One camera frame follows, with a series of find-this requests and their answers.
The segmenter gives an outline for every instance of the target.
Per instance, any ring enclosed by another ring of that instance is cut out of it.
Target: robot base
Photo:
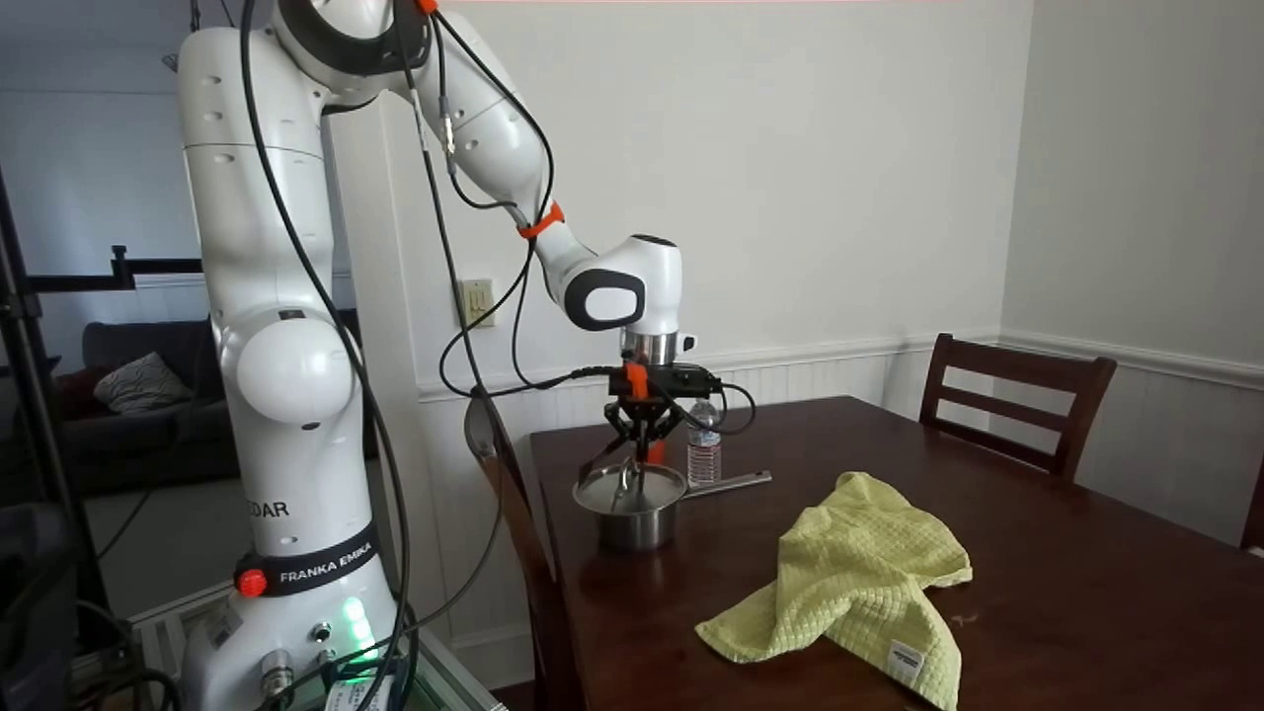
[[[194,711],[265,707],[269,695],[316,675],[320,664],[352,660],[356,652],[363,660],[383,656],[391,628],[395,596],[379,557],[308,593],[237,600],[233,628],[194,628],[182,703]]]

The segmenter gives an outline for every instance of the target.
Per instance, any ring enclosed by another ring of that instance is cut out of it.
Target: couch
[[[111,411],[103,379],[162,359],[178,399]],[[205,320],[87,324],[83,367],[51,379],[63,458],[79,498],[237,478],[217,348]]]

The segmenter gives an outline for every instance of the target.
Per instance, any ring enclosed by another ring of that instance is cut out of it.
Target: black cable
[[[553,387],[573,383],[573,379],[608,379],[616,371],[620,367],[577,367],[577,371],[565,371],[565,375],[553,375],[553,379],[537,379],[537,383],[521,383],[521,387],[506,387],[506,391],[494,391],[494,395],[502,399],[502,395],[521,395],[521,391],[553,391]]]
[[[470,577],[466,577],[466,581],[458,585],[458,593],[450,593],[438,608],[431,608],[427,616],[419,616],[419,624],[438,620],[442,612],[450,612],[450,608],[474,589],[474,581],[482,577],[482,569],[486,569],[486,561],[490,561],[490,553],[494,553],[494,545],[498,545],[502,521],[506,521],[506,517],[502,517],[502,510],[498,510],[498,517],[494,517],[494,525],[490,525],[490,533],[486,533],[486,541],[482,541],[482,553],[478,553]]]
[[[727,407],[727,391],[739,391],[747,399],[747,419],[739,427],[723,427],[731,419],[731,407]],[[747,387],[739,383],[719,383],[719,419],[715,423],[703,423],[695,419],[691,411],[683,411],[679,403],[672,403],[679,411],[683,423],[699,427],[699,431],[719,431],[719,435],[743,435],[754,427],[758,419],[758,403]]]
[[[510,363],[514,363],[514,375],[517,383],[533,387],[533,379],[521,371],[521,312],[525,312],[525,292],[529,292],[529,265],[537,257],[537,241],[529,241],[529,253],[525,253],[525,277],[521,277],[521,292],[517,292],[517,308],[514,308],[514,328],[510,328]]]
[[[545,221],[549,213],[549,201],[553,201],[553,174],[557,174],[557,158],[553,158],[553,142],[549,134],[541,130],[541,122],[517,103],[517,95],[498,79],[498,71],[490,71],[478,51],[462,40],[458,28],[450,28],[450,20],[438,12],[438,24],[450,32],[450,40],[458,40],[458,47],[470,55],[470,63],[506,95],[506,103],[514,103],[514,111],[529,122],[529,130],[541,138],[545,146],[545,194],[541,194],[541,205],[533,213],[533,225]]]
[[[201,32],[201,0],[190,0],[190,36]]]
[[[462,391],[462,387],[446,375],[446,359],[450,359],[450,352],[454,352],[458,344],[470,344],[470,332],[474,332],[478,324],[486,324],[494,312],[506,308],[506,300],[521,288],[525,273],[529,273],[529,253],[525,253],[517,277],[510,280],[510,288],[506,288],[474,324],[462,324],[462,328],[442,344],[442,352],[438,352],[438,379],[442,379],[442,387],[446,387],[450,395],[470,399],[474,387],[486,387],[486,383],[478,379],[470,391]]]
[[[419,656],[419,620],[407,612],[407,640],[411,640],[411,652],[407,652],[407,664],[415,668],[415,656]],[[356,675],[363,675],[367,668],[375,668],[375,664],[391,664],[391,660],[363,660],[363,656],[371,656],[371,652],[391,652],[395,648],[395,632],[391,636],[383,636],[383,640],[375,640],[375,644],[363,644],[363,648],[352,648],[352,652],[344,652],[344,656],[336,656],[336,660],[324,660],[324,664],[316,664],[316,668],[308,668],[304,675],[296,675],[280,695],[273,695],[273,699],[265,699],[265,711],[284,711],[292,699],[296,699],[296,691],[300,687],[308,687],[308,683],[324,683],[324,691],[332,687],[332,683],[340,683],[340,679],[356,679]]]
[[[130,640],[130,624],[126,624],[126,620],[119,620],[111,608],[103,608],[103,604],[95,604],[95,600],[75,600],[75,608],[95,612],[103,624],[111,624],[111,628],[115,628],[115,636],[119,636],[122,644]]]
[[[458,340],[462,340],[462,348],[466,348],[466,363],[470,363],[474,387],[482,387],[482,367],[478,367],[474,340],[470,340],[470,328],[474,328],[478,320],[466,324],[466,312],[462,312],[458,261],[454,261],[454,253],[450,253],[450,237],[446,237],[446,217],[442,217],[442,198],[438,198],[431,150],[423,150],[423,162],[427,162],[435,229],[438,229],[438,249],[442,249],[442,265],[446,265],[446,284],[450,284],[450,308],[454,308],[454,316],[458,316],[458,324],[462,324]]]
[[[446,162],[446,182],[450,190],[470,205],[470,209],[514,209],[514,201],[474,201],[458,178],[458,166],[454,166],[454,134],[450,134],[450,107],[446,107],[446,47],[442,47],[442,24],[435,32],[435,83],[438,83],[438,122],[442,122],[442,162]]]
[[[363,387],[367,419],[371,419],[371,431],[375,431],[375,438],[383,442],[383,458],[387,458],[387,482],[391,482],[391,498],[395,498],[395,557],[399,557],[395,585],[391,585],[391,596],[395,596],[391,648],[395,648],[399,636],[407,632],[407,628],[403,628],[403,616],[407,616],[407,608],[411,608],[411,604],[407,604],[407,585],[411,585],[411,533],[407,533],[407,506],[403,506],[403,482],[399,482],[395,442],[391,442],[391,431],[387,431],[387,423],[383,423],[379,399],[375,399],[375,391],[371,391],[371,383],[367,383],[367,367],[363,367],[363,359],[359,359],[359,348],[352,344],[348,328],[340,328],[336,304],[332,304],[328,288],[320,284],[320,277],[316,277],[316,269],[312,269],[312,261],[308,261],[308,249],[300,245],[300,233],[296,233],[292,213],[288,213],[288,205],[284,205],[284,198],[280,198],[280,186],[277,186],[277,174],[273,174],[273,162],[269,162],[269,150],[265,150],[265,138],[261,138],[261,119],[257,119],[257,99],[253,99],[253,67],[249,67],[253,4],[257,4],[257,0],[241,0],[241,95],[245,95],[245,115],[249,115],[253,150],[257,150],[257,162],[261,162],[261,170],[265,170],[265,182],[269,182],[277,217],[284,221],[284,237],[288,237],[288,245],[292,245],[292,253],[296,253],[300,269],[308,273],[308,280],[312,280],[312,288],[316,288],[328,320],[336,324],[336,336],[340,336],[340,344],[344,344],[344,352],[348,352],[348,363],[352,363],[352,371],[356,371],[356,379],[359,379],[359,387]],[[375,668],[375,679],[371,679],[371,687],[367,687],[367,695],[363,695],[359,707],[371,703],[371,695],[379,691],[379,683],[383,683],[383,668]]]
[[[391,707],[407,707],[407,695],[415,687],[419,652],[423,652],[419,620],[411,616],[411,608],[407,608],[403,624],[407,624],[407,656],[403,656],[403,683],[399,683]]]
[[[126,537],[126,529],[142,517],[142,510],[154,498],[154,482],[146,482],[146,490],[134,498],[134,506],[126,510],[126,517],[115,525],[115,533],[103,541],[103,549],[95,553],[95,561],[107,561],[115,553],[115,545]]]

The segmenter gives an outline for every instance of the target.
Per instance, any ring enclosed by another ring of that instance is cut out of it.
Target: white wall
[[[1264,4],[1039,0],[1003,332],[1106,352],[1082,482],[1236,541],[1264,458]]]
[[[0,170],[28,273],[111,273],[130,257],[198,257],[174,75],[154,51],[4,51]],[[87,320],[205,316],[201,277],[138,292],[43,296],[43,344],[79,367]]]
[[[853,391],[916,403],[936,328],[999,328],[1031,4],[478,8],[561,158],[573,229],[632,229],[687,257],[699,359],[758,399]],[[454,320],[403,103],[336,119],[344,221],[359,249],[367,359],[399,431],[419,608],[446,596],[490,529],[462,403],[435,379]],[[446,198],[462,277],[506,288],[521,241]],[[506,383],[506,328],[478,332]],[[533,292],[525,367],[612,363]],[[506,399],[514,435],[596,423],[600,387]],[[498,565],[446,620],[490,679],[521,675],[517,573]]]

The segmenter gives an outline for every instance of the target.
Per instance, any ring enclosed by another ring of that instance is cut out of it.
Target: wall outlet
[[[490,328],[494,316],[490,308],[498,304],[494,284],[490,280],[458,280],[462,292],[462,320],[474,328]]]

